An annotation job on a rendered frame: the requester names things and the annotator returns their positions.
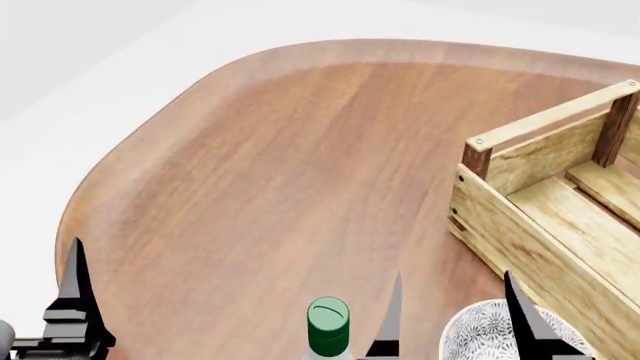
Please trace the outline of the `white patterned ceramic bowl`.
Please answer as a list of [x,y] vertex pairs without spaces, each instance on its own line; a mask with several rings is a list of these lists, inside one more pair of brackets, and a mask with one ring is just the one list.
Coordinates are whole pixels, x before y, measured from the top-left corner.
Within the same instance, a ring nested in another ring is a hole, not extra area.
[[505,299],[463,308],[439,341],[439,360],[521,360]]

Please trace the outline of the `light wooden crate tray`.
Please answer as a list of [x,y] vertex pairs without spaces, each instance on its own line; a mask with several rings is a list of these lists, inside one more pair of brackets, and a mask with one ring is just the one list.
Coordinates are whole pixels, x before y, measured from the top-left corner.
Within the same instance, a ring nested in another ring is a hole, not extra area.
[[466,141],[450,231],[513,272],[600,360],[640,360],[640,83],[625,80]]

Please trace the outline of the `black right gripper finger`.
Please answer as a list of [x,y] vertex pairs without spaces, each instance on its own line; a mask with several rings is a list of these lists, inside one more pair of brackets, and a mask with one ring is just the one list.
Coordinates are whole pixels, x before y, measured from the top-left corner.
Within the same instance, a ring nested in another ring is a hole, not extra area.
[[375,341],[398,341],[400,336],[400,320],[402,309],[403,284],[401,275],[394,282],[391,299],[384,320],[374,338]]
[[558,336],[535,308],[531,299],[522,293],[511,272],[504,273],[505,298],[520,360],[552,360],[551,344]]

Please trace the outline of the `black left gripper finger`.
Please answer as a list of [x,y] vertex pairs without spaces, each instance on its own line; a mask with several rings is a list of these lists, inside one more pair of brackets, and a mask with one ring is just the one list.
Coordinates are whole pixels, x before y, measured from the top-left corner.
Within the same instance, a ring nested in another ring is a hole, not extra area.
[[44,337],[77,339],[81,344],[113,347],[114,335],[106,329],[93,293],[83,243],[73,239],[59,284],[57,299],[46,308]]

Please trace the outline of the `green-capped salad dressing bottle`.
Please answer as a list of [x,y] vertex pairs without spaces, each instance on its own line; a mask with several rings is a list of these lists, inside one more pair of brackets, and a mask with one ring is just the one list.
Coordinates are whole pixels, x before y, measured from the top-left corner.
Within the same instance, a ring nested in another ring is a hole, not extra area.
[[356,360],[350,347],[350,311],[345,302],[323,296],[306,312],[307,350],[301,360]]

